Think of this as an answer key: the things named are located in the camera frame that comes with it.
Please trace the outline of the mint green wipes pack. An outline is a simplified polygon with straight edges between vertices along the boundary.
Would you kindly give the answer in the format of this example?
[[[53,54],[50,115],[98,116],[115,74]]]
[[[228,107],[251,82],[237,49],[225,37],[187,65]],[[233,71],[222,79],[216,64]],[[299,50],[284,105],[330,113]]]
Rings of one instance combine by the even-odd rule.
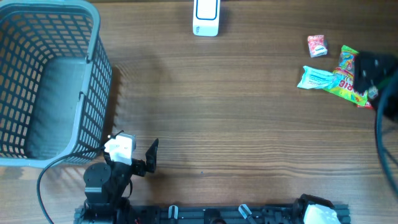
[[[304,73],[297,87],[303,89],[332,89],[340,83],[343,75],[303,66]]]

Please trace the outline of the red white tissue pack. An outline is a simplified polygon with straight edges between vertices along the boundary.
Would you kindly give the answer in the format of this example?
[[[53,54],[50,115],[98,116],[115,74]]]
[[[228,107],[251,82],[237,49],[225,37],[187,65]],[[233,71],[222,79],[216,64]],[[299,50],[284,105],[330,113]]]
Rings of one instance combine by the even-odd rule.
[[[319,57],[328,53],[327,41],[324,35],[310,35],[307,37],[310,57]]]

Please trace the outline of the Haribo gummy candy bag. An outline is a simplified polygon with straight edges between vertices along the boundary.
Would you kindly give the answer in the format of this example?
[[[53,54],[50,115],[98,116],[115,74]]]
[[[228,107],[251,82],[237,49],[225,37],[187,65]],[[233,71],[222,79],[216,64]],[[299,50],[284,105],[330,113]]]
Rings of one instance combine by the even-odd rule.
[[[341,75],[343,78],[338,82],[337,86],[327,89],[325,91],[332,93],[336,96],[344,98],[358,106],[365,106],[368,102],[368,93],[358,93],[354,90],[354,61],[358,51],[343,45],[338,61],[338,66],[332,73]]]

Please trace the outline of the red package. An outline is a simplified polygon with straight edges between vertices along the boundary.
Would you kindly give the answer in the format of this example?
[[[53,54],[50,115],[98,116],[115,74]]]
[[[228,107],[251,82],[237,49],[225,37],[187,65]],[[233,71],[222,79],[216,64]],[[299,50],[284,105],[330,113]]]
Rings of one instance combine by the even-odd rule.
[[[372,110],[373,107],[371,106],[370,102],[366,102],[365,105],[361,106],[361,105],[357,105],[358,108],[366,108],[366,109],[370,109]]]

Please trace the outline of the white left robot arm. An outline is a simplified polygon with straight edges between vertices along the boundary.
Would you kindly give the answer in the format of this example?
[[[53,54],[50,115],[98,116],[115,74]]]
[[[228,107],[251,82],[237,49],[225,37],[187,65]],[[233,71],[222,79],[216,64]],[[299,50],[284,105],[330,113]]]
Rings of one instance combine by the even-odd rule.
[[[146,152],[146,160],[131,158],[129,163],[116,162],[105,155],[105,161],[95,163],[85,171],[86,200],[75,210],[74,223],[156,223],[158,209],[134,208],[123,193],[132,192],[131,177],[154,173],[157,165],[159,140]]]

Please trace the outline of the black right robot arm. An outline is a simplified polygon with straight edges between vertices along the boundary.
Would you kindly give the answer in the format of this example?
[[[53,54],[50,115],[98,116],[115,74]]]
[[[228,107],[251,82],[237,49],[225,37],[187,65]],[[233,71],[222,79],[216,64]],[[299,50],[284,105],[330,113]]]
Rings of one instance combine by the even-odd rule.
[[[397,57],[391,54],[374,54],[372,52],[359,52],[352,56],[343,57],[336,73],[313,72],[310,67],[305,67],[299,88],[323,88],[331,90],[339,87],[343,81],[343,74],[351,70],[352,90],[359,95],[364,95],[364,103],[369,102],[376,111],[374,134],[376,149],[382,170],[388,180],[392,191],[397,193],[397,183],[389,167],[389,161],[397,163],[397,159],[386,149],[382,140],[383,118],[397,122]]]

